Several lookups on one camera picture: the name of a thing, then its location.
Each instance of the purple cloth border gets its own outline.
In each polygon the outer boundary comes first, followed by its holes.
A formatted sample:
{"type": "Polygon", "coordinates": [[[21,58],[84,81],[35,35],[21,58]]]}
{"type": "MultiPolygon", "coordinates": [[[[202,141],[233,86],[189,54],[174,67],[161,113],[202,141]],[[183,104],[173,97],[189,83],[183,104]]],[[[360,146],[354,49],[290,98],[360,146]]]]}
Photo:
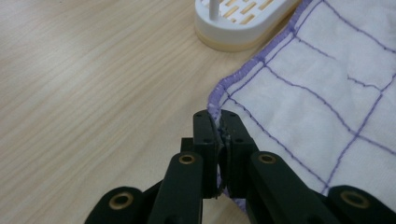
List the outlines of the purple cloth border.
{"type": "Polygon", "coordinates": [[[298,27],[295,28],[295,24],[297,23],[297,20],[300,19],[302,13],[311,2],[312,0],[303,0],[302,3],[296,8],[287,27],[280,34],[278,34],[273,40],[271,40],[271,42],[262,51],[260,51],[252,59],[242,65],[242,67],[238,71],[234,72],[228,77],[223,78],[216,85],[215,89],[210,93],[207,103],[207,110],[214,118],[214,120],[217,120],[219,117],[220,100],[226,90],[230,88],[234,83],[244,78],[257,63],[264,62],[265,57],[274,48],[276,48],[278,44],[280,44],[289,34],[292,34],[299,29],[298,27]]]}

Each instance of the wooden table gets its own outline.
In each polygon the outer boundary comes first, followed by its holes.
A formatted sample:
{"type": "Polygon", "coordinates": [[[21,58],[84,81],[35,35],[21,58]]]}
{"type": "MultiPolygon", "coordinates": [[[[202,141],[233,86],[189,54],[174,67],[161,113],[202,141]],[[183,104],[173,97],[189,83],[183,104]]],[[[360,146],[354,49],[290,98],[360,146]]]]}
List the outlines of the wooden table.
{"type": "MultiPolygon", "coordinates": [[[[161,180],[192,115],[259,49],[194,32],[193,1],[0,3],[0,223],[83,223],[109,190],[161,180]]],[[[228,198],[203,223],[248,223],[228,198]]]]}

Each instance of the screw hole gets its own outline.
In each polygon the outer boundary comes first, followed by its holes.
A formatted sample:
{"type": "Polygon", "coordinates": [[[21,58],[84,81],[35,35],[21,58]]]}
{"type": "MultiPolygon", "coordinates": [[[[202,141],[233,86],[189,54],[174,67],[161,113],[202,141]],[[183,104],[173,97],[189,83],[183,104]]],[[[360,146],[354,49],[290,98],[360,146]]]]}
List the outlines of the screw hole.
{"type": "Polygon", "coordinates": [[[262,154],[259,156],[259,161],[262,163],[273,164],[276,162],[276,158],[269,154],[262,154]]]}
{"type": "Polygon", "coordinates": [[[195,162],[195,158],[192,155],[184,155],[178,158],[178,161],[182,164],[192,164],[195,162]]]}
{"type": "Polygon", "coordinates": [[[341,199],[347,204],[361,209],[370,206],[370,202],[364,196],[352,190],[344,190],[341,192],[341,199]]]}
{"type": "Polygon", "coordinates": [[[108,205],[113,210],[121,210],[131,205],[133,201],[134,196],[130,192],[124,191],[114,195],[108,202],[108,205]]]}

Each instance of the quilted cloth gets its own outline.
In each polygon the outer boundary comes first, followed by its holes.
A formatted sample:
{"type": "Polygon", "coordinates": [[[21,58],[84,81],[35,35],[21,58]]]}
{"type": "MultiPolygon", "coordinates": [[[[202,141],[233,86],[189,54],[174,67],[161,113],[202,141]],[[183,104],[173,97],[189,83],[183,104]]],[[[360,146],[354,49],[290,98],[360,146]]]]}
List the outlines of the quilted cloth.
{"type": "Polygon", "coordinates": [[[237,113],[309,188],[350,185],[396,211],[395,77],[396,1],[303,0],[207,108],[237,113]]]}

